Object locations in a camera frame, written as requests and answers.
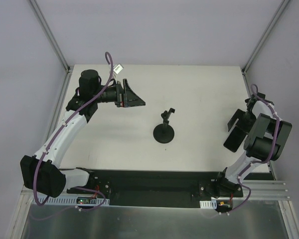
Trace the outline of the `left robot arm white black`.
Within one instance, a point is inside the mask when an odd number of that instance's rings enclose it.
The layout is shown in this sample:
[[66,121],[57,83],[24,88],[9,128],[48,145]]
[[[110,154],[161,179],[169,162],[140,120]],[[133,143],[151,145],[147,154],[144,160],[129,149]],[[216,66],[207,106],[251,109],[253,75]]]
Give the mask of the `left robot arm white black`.
[[63,118],[44,145],[33,155],[20,161],[24,186],[37,193],[56,198],[67,189],[78,187],[92,193],[95,181],[84,168],[60,170],[61,161],[78,132],[90,121],[99,103],[114,103],[118,108],[145,106],[130,88],[127,79],[121,82],[111,77],[102,85],[96,70],[84,70],[75,95],[68,102]]

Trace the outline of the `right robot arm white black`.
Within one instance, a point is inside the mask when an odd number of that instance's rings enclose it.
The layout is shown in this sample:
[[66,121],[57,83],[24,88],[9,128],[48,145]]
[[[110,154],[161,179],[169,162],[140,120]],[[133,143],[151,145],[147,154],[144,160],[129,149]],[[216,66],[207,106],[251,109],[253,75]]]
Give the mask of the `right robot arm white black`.
[[241,190],[243,180],[255,168],[280,157],[291,132],[292,124],[278,116],[264,94],[255,93],[245,102],[247,109],[236,110],[229,120],[230,134],[223,144],[231,152],[243,146],[244,153],[206,185],[205,193],[211,197],[231,196]]

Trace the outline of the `black smartphone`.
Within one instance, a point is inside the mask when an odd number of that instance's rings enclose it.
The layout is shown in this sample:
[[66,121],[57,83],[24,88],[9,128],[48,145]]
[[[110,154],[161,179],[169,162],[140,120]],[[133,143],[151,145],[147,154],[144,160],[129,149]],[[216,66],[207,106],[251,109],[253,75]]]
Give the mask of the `black smartphone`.
[[231,152],[236,152],[246,137],[246,133],[235,126],[225,140],[223,146]]

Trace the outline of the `black phone stand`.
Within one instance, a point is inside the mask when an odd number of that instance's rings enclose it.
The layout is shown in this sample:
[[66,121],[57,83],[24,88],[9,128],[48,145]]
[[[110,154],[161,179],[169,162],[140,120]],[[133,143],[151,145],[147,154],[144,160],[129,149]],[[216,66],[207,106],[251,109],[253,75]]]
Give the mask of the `black phone stand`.
[[159,143],[167,144],[174,139],[174,129],[169,125],[169,117],[172,113],[175,113],[175,109],[173,108],[164,111],[161,114],[162,123],[158,124],[153,130],[153,137]]

